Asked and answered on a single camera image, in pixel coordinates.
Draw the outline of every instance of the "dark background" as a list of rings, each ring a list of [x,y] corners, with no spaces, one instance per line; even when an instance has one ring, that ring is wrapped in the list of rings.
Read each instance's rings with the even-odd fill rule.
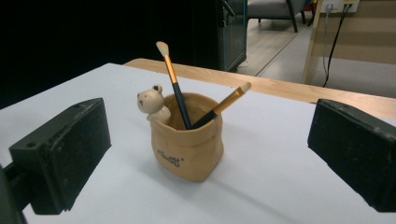
[[[159,40],[173,63],[216,69],[217,6],[214,0],[1,3],[0,108],[105,63],[162,61]]]

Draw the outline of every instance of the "pen holder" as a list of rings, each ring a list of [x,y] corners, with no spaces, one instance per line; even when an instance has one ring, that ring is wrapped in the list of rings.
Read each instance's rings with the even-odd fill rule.
[[[183,93],[191,123],[218,103],[197,93]],[[191,181],[204,181],[223,154],[222,118],[217,115],[206,125],[186,130],[174,94],[164,98],[171,118],[164,124],[152,121],[151,145],[157,162],[175,175]]]

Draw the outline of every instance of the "floor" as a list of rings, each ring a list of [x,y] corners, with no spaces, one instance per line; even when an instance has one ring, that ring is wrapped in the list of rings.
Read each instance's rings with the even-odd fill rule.
[[[312,15],[306,12],[309,21]],[[247,25],[247,60],[236,73],[301,83],[312,27],[297,16],[299,32],[291,21],[250,20]],[[332,59],[326,88],[396,98],[396,65]],[[322,86],[322,63],[309,83]]]

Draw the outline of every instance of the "gold ferrule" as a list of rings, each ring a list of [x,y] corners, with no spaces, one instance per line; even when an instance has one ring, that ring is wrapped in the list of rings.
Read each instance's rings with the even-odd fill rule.
[[[241,97],[243,94],[245,94],[244,91],[240,87],[233,91],[227,98],[225,98],[223,101],[221,101],[215,108],[213,108],[213,112],[215,112],[217,115],[221,113],[227,106],[235,102],[239,97]]]
[[[172,66],[171,59],[169,58],[168,55],[165,55],[164,58],[165,58],[166,68],[168,69],[168,73],[169,73],[169,76],[171,78],[171,82],[172,83],[177,83],[175,70],[174,70],[174,68]]]

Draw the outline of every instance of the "bear figurine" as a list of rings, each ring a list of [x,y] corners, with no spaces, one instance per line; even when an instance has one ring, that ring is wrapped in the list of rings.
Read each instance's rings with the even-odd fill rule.
[[[163,87],[159,84],[152,89],[141,91],[137,94],[137,106],[139,110],[148,114],[147,120],[166,123],[171,117],[171,112],[164,105]]]

